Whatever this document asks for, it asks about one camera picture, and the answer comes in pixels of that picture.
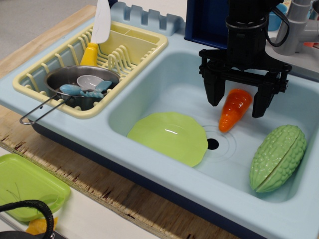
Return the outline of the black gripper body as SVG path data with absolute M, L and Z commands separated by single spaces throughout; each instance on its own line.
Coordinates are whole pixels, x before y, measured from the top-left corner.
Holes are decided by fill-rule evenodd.
M 203 80 L 217 78 L 256 87 L 267 84 L 273 86 L 273 93 L 285 92 L 287 75 L 292 68 L 266 53 L 267 40 L 264 26 L 229 26 L 226 49 L 199 52 L 199 72 Z

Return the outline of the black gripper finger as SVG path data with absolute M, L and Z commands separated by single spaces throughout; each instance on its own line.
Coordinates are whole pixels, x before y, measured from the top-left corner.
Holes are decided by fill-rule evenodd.
M 205 78 L 204 86 L 208 102 L 216 107 L 218 106 L 225 93 L 225 80 L 217 78 Z
M 264 116 L 266 109 L 269 107 L 273 98 L 273 86 L 260 84 L 258 91 L 254 96 L 252 117 L 261 118 Z

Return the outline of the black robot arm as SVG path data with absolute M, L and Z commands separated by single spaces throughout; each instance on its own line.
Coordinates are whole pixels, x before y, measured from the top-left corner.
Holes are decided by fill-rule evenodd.
M 286 91 L 287 75 L 292 70 L 291 65 L 265 51 L 266 43 L 270 42 L 269 13 L 274 12 L 286 25 L 289 22 L 277 8 L 279 0 L 230 0 L 228 4 L 227 48 L 201 50 L 199 73 L 208 102 L 214 107 L 224 96 L 226 81 L 257 87 L 252 116 L 260 118 L 273 96 Z

